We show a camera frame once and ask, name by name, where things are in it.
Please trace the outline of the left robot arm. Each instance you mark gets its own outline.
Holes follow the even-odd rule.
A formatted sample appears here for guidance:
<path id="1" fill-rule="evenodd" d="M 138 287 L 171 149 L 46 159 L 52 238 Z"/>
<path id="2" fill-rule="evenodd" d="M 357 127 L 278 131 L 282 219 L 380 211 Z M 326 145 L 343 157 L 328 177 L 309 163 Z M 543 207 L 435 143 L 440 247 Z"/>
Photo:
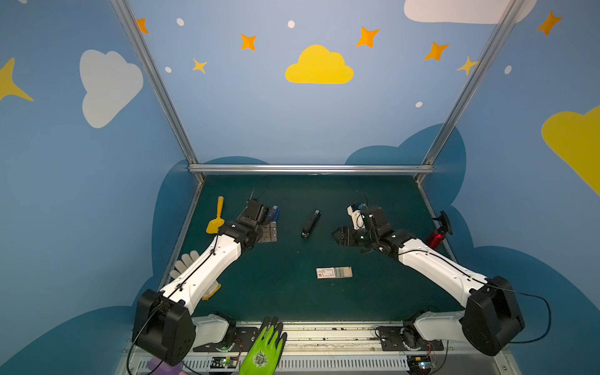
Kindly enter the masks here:
<path id="1" fill-rule="evenodd" d="M 251 198 L 236 220 L 218 228 L 202 254 L 182 256 L 173 280 L 158 291 L 148 289 L 137 302 L 132 342 L 175 367 L 194 349 L 215 345 L 219 350 L 234 347 L 236 323 L 223 314 L 192 319 L 196 307 L 219 289 L 218 277 L 243 252 L 261 242 L 276 242 L 278 207 Z"/>

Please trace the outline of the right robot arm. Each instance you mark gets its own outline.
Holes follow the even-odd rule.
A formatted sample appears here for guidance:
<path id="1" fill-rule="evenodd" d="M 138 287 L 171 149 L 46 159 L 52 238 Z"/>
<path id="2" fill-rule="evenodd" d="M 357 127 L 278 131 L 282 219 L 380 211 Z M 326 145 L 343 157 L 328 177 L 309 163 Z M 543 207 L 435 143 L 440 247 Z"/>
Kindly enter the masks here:
<path id="1" fill-rule="evenodd" d="M 336 229 L 340 246 L 385 254 L 444 289 L 461 306 L 456 312 L 423 312 L 405 323 L 403 345 L 416 351 L 422 342 L 468 342 L 480 353 L 497 355 L 525 328 L 512 285 L 487 278 L 442 256 L 408 231 L 390 225 L 379 206 L 348 208 L 352 226 Z"/>

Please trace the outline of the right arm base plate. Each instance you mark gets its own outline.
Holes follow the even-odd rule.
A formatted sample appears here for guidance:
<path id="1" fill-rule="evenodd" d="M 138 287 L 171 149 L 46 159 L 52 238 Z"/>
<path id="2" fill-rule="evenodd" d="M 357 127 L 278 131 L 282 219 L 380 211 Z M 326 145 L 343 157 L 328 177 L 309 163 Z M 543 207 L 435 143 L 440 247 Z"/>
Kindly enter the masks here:
<path id="1" fill-rule="evenodd" d="M 442 341 L 426 341 L 411 327 L 379 326 L 376 338 L 384 352 L 429 352 L 442 351 Z"/>

